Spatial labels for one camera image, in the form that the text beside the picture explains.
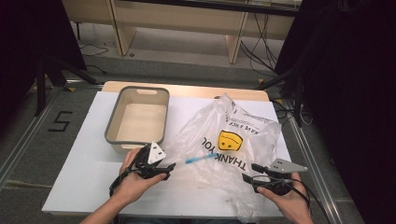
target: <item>beige storage bin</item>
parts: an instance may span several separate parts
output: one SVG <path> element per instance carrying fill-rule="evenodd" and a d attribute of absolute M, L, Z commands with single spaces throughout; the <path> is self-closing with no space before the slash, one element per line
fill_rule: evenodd
<path fill-rule="evenodd" d="M 119 153 L 152 141 L 160 144 L 165 134 L 169 91 L 128 86 L 120 91 L 107 124 L 105 138 Z"/>

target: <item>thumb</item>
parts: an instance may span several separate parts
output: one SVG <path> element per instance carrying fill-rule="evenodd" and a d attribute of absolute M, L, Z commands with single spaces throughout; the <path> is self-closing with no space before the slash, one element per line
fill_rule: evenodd
<path fill-rule="evenodd" d="M 146 183 L 148 184 L 148 187 L 150 188 L 150 187 L 160 183 L 165 177 L 166 177 L 166 174 L 155 175 L 152 178 L 146 179 Z"/>
<path fill-rule="evenodd" d="M 271 190 L 263 188 L 263 187 L 257 187 L 257 191 L 262 194 L 265 198 L 275 202 L 277 195 L 274 194 Z"/>

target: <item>blue pen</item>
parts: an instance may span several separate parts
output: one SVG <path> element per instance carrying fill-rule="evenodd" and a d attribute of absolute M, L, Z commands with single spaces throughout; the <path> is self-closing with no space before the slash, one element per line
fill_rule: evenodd
<path fill-rule="evenodd" d="M 204 159 L 207 159 L 207 158 L 216 157 L 217 155 L 218 155 L 218 153 L 211 153 L 211 154 L 207 154 L 207 155 L 205 155 L 203 157 L 194 157 L 194 158 L 186 160 L 186 164 L 190 164 L 192 162 L 204 160 Z"/>

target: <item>hand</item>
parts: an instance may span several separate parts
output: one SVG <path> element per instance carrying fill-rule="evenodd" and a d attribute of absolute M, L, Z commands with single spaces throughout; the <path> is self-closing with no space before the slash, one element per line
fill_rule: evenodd
<path fill-rule="evenodd" d="M 301 180 L 297 173 L 291 174 L 291 178 Z M 294 181 L 293 186 L 303 195 L 306 195 L 305 188 L 301 183 Z M 271 190 L 263 187 L 258 187 L 257 191 L 264 197 L 273 201 L 283 216 L 285 216 L 291 222 L 304 224 L 313 223 L 311 217 L 309 216 L 309 210 L 305 200 L 295 191 L 291 190 L 289 193 L 283 196 L 278 196 Z"/>
<path fill-rule="evenodd" d="M 140 148 L 128 152 L 120 168 L 120 174 L 131 164 Z M 158 184 L 166 174 L 156 175 L 150 179 L 143 179 L 136 172 L 129 173 L 115 190 L 113 197 L 118 198 L 125 206 L 138 200 L 150 187 Z"/>

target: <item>person's left hand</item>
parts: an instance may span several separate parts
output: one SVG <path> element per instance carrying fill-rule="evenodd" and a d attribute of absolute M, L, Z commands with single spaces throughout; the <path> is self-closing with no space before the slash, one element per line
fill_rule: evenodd
<path fill-rule="evenodd" d="M 131 164 L 140 149 L 141 148 L 136 148 L 128 152 L 120 168 L 120 174 Z M 136 172 L 131 172 L 122 180 L 112 197 L 118 198 L 118 200 L 122 201 L 126 206 L 138 200 L 147 189 L 158 184 L 165 177 L 166 174 L 160 174 L 150 179 L 143 179 Z"/>

